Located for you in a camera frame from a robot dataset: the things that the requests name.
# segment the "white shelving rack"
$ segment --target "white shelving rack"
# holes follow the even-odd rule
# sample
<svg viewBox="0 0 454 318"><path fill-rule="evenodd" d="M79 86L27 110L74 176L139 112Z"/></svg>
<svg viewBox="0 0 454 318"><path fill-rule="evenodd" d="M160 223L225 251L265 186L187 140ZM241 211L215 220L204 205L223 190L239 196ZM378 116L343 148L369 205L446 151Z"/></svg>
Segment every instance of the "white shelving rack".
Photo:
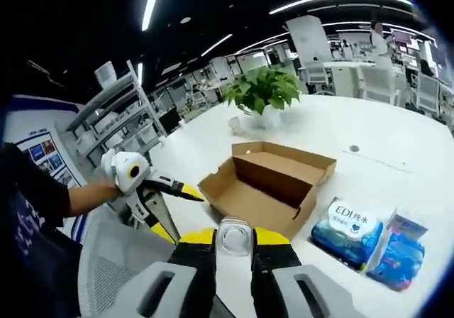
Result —
<svg viewBox="0 0 454 318"><path fill-rule="evenodd" d="M119 132L122 128L132 122L139 116L142 116L145 113L148 113L148 116L151 118L155 127L157 128L157 137L151 142L146 143L144 146L140 147L138 151L141 154L148 152L154 145L157 144L160 136L166 136L167 132L162 126L158 115L154 111L150 101L148 100L143 88L141 87L135 70L130 61L127 62L128 73L116 80L112 85L103 89L99 92L90 102L85 105L85 107L78 113L77 117L67 126L66 131L72 131L73 134L77 137L75 131L80 127L85 127L86 130L90 130L91 127L94 128L95 124L100 122L107 114L111 113L115 109L119 108L122 104L133 97L138 97L139 106L136 106L132 110L126 110L123 113L123 116L120 116L117 121L115 121L110 127L106 128L103 132L97 133L95 130L92 130L95 134L96 142L86 149L86 153L82 157L86 157L90 160L94 167L95 164L90 159L89 155L95 151L95 149L100 148L105 142L107 142L115 133ZM103 105L111 101L114 97L118 97L117 100L109 104L98 116L92 116L93 113Z"/></svg>

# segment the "green leaves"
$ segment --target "green leaves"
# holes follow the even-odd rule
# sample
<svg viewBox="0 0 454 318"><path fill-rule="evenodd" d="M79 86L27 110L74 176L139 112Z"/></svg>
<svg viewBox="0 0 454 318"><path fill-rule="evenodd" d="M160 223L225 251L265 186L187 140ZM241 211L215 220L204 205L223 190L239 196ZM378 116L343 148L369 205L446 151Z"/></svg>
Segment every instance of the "green leaves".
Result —
<svg viewBox="0 0 454 318"><path fill-rule="evenodd" d="M262 114L268 104L284 109L285 104L290 106L293 99L299 100L297 85L293 75L260 67L237 78L224 97L228 105L234 101L247 114L250 114L249 109Z"/></svg>

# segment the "potted plant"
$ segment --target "potted plant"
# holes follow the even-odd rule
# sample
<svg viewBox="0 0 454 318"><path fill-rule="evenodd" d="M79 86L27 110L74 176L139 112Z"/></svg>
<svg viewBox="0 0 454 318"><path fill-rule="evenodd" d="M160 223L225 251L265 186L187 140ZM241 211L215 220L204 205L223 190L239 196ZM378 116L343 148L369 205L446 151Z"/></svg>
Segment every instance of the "potted plant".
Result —
<svg viewBox="0 0 454 318"><path fill-rule="evenodd" d="M238 77L224 95L228 102L253 115L265 128L280 125L280 111L299 101L297 79L278 70L260 67Z"/></svg>

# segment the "tissue package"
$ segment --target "tissue package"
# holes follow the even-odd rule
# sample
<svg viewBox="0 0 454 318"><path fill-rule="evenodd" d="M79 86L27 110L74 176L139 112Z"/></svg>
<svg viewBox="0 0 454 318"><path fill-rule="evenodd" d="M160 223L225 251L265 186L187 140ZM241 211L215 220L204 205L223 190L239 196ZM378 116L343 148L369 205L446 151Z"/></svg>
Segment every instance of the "tissue package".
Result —
<svg viewBox="0 0 454 318"><path fill-rule="evenodd" d="M362 270L375 250L383 223L367 212L335 198L311 231L311 242L356 270Z"/></svg>
<svg viewBox="0 0 454 318"><path fill-rule="evenodd" d="M371 265L367 275L393 290L407 289L418 274L425 248L400 231L393 231L381 252L377 265Z"/></svg>

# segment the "black sleeve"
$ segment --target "black sleeve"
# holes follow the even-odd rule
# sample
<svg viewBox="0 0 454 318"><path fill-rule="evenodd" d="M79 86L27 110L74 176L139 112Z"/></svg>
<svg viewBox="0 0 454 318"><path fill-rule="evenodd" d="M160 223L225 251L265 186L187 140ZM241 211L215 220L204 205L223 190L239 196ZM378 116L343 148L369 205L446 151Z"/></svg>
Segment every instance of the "black sleeve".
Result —
<svg viewBox="0 0 454 318"><path fill-rule="evenodd" d="M10 181L41 217L62 226L62 219L70 209L70 194L66 185L51 178L12 143L5 143L1 154L10 166Z"/></svg>

